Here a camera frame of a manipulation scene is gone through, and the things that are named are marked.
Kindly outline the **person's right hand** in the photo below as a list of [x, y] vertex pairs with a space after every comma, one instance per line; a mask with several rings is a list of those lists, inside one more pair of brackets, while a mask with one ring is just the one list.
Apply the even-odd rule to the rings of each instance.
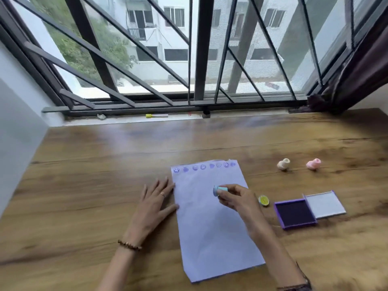
[[222, 203], [222, 205], [235, 210], [240, 215], [250, 235], [268, 230], [269, 224], [261, 211], [256, 195], [251, 190], [238, 184], [227, 184], [222, 187], [227, 187], [229, 192], [239, 196], [238, 203]]

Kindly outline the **person's left hand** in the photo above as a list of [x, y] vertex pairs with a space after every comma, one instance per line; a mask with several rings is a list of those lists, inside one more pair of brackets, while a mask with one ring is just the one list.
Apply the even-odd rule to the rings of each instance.
[[157, 179], [153, 185], [148, 187], [147, 198], [142, 204], [140, 195], [138, 206], [122, 238], [125, 245], [140, 249], [147, 236], [163, 221], [161, 220], [161, 210], [169, 206], [167, 201], [175, 187], [175, 183], [169, 178], [168, 197], [157, 199], [156, 187], [163, 180]]

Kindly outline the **white paper sheet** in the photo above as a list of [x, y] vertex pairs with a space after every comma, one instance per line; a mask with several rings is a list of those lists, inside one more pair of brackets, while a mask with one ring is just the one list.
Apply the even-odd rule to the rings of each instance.
[[191, 283], [265, 264], [239, 214], [219, 203], [215, 186], [247, 187], [237, 160], [171, 167], [183, 269]]

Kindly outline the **person's right forearm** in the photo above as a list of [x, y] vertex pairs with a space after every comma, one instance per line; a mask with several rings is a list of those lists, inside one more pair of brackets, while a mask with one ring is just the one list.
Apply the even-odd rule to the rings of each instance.
[[307, 279], [270, 225], [267, 231], [249, 236], [260, 250], [279, 289], [298, 289], [307, 285]]

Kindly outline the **person's left forearm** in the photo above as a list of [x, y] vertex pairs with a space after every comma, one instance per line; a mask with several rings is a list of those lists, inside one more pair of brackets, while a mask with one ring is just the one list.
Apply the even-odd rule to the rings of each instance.
[[137, 251], [118, 246], [95, 291], [123, 291]]

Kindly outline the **purple ink pad case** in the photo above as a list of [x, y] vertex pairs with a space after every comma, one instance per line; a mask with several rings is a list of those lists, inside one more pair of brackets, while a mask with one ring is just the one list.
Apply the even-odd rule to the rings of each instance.
[[320, 219], [347, 213], [334, 191], [275, 202], [274, 210], [284, 230], [316, 225]]

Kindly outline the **white apartment building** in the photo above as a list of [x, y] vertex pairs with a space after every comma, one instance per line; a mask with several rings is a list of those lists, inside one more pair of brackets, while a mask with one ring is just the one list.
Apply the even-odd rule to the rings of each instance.
[[[147, 0], [93, 0], [129, 35], [140, 40], [167, 66], [188, 79], [188, 44]], [[345, 0], [304, 0], [320, 71], [328, 54], [338, 48], [336, 40], [345, 26]], [[154, 0], [164, 14], [189, 37], [190, 0]], [[278, 58], [295, 92], [303, 91], [317, 71], [305, 32], [299, 0], [257, 0], [257, 7]], [[255, 86], [263, 93], [288, 92], [286, 81], [275, 61], [260, 25], [252, 30], [257, 16], [250, 12], [250, 0], [237, 0], [231, 21], [229, 47], [240, 60]], [[206, 91], [214, 90], [229, 24], [232, 0], [214, 0], [206, 69]]]

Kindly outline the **green tree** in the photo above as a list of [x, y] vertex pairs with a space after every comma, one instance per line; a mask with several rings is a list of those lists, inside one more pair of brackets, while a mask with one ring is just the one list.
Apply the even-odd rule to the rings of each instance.
[[[50, 16], [57, 24], [66, 27], [79, 38], [85, 40], [113, 62], [130, 70], [137, 62], [129, 55], [129, 40], [120, 33], [113, 33], [108, 22], [99, 15], [90, 17], [87, 5], [82, 0], [30, 0], [34, 7]], [[134, 84], [130, 78], [119, 72], [100, 57], [72, 40], [50, 24], [43, 22], [59, 48], [66, 62], [90, 79], [94, 79], [112, 88]]]

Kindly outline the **dark brown curtain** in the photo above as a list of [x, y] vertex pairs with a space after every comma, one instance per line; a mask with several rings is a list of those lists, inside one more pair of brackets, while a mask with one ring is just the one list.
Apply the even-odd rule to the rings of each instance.
[[361, 40], [322, 94], [307, 99], [307, 112], [341, 114], [388, 83], [388, 8]]

